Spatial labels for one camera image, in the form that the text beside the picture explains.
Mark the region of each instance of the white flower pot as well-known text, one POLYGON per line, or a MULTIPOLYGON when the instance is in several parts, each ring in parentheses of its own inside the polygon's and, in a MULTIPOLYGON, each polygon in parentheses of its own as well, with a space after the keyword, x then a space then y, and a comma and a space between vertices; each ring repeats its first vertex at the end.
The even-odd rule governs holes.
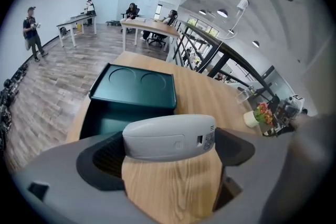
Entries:
POLYGON ((245 124, 250 128, 257 126, 259 123, 254 117, 253 111, 246 112, 243 118, 244 118, 245 124))

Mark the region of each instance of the metal railing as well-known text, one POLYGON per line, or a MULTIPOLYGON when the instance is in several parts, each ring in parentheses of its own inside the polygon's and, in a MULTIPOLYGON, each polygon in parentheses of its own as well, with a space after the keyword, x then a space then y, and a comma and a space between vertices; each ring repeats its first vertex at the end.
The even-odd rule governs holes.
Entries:
MULTIPOLYGON (((209 77, 213 78, 218 73, 223 74, 221 68, 226 64, 226 62, 229 59, 231 59, 236 62, 236 65, 238 67, 241 68, 242 72, 245 74, 245 77, 249 81, 258 81, 272 97, 275 96, 270 87, 267 85, 267 83, 263 80, 263 78, 259 75, 259 73, 250 65, 250 63, 246 61, 234 49, 225 44, 223 41, 218 40, 217 38, 211 36, 209 33, 181 20, 176 20, 174 26, 177 29, 177 31, 181 34, 181 36, 179 36, 178 38, 173 39, 173 42, 176 42, 177 45, 176 49, 174 49, 174 56, 173 56, 175 62, 177 62, 176 57, 178 54, 181 61, 181 65, 185 67, 188 66, 191 70, 195 70, 198 73, 203 73, 206 67, 208 67, 209 64, 211 63, 214 56, 218 52, 221 52, 223 53, 223 56, 216 63, 216 65, 210 70, 210 72, 208 73, 209 77), (196 33, 201 38, 199 40, 203 40, 204 43, 207 44, 207 46, 211 47, 211 49, 209 50, 209 52, 206 54, 205 57, 203 57, 202 53, 195 47, 194 43, 192 42, 192 39, 194 39, 194 37, 192 37, 190 34, 187 34, 189 29, 192 32, 196 33), (190 52, 188 52, 186 49, 188 44, 190 45, 191 48, 190 52), (200 59, 199 63, 194 63, 191 61, 190 55, 192 54, 195 54, 199 57, 200 59)), ((231 76, 230 74, 225 73, 225 76, 248 87, 247 83, 231 76)))

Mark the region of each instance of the qr code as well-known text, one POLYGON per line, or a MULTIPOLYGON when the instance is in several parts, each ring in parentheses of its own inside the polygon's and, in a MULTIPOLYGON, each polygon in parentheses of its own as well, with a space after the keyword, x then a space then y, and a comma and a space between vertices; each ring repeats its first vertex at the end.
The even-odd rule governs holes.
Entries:
POLYGON ((214 134, 211 133, 211 134, 207 134, 205 136, 205 143, 204 143, 204 150, 207 151, 209 148, 212 147, 212 145, 214 144, 215 142, 215 138, 214 138, 214 134))

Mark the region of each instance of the glass cup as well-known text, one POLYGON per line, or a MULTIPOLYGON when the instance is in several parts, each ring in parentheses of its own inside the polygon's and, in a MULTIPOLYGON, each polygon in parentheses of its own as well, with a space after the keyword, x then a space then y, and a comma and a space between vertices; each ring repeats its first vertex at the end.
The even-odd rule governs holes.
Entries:
POLYGON ((236 100, 238 104, 243 103, 245 100, 247 100, 249 97, 251 97, 256 90, 253 86, 250 86, 246 88, 244 91, 242 91, 239 95, 236 96, 236 100))

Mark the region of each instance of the ceiling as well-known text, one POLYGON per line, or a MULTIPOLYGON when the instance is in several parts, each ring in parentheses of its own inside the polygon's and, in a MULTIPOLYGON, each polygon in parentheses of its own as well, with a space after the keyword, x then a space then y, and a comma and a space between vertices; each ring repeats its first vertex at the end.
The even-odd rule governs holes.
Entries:
MULTIPOLYGON (((182 7, 198 13, 222 29, 230 29, 237 21, 240 0, 183 0, 182 7), (224 8, 228 18, 217 14, 224 8)), ((301 64, 311 62, 334 28, 323 0, 248 0, 249 6, 239 21, 237 38, 251 44, 260 42, 260 49, 283 48, 294 55, 301 64)))

